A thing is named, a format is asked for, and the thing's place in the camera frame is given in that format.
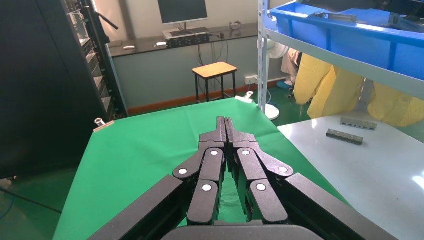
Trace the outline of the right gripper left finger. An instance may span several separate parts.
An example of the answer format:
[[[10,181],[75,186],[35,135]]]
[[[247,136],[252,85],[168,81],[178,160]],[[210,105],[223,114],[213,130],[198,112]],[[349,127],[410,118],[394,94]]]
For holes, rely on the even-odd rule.
[[[226,171],[227,132],[225,118],[216,119],[216,129],[199,136],[197,152],[178,165],[173,176],[185,185],[188,226],[211,226],[218,219]]]

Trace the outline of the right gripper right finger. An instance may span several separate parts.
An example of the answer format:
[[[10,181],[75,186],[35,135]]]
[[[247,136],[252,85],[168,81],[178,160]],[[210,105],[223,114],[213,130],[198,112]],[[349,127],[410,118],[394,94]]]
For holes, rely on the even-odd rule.
[[[251,133],[225,118],[227,164],[247,221],[286,224],[289,216],[273,186],[294,174],[292,167],[264,152]]]

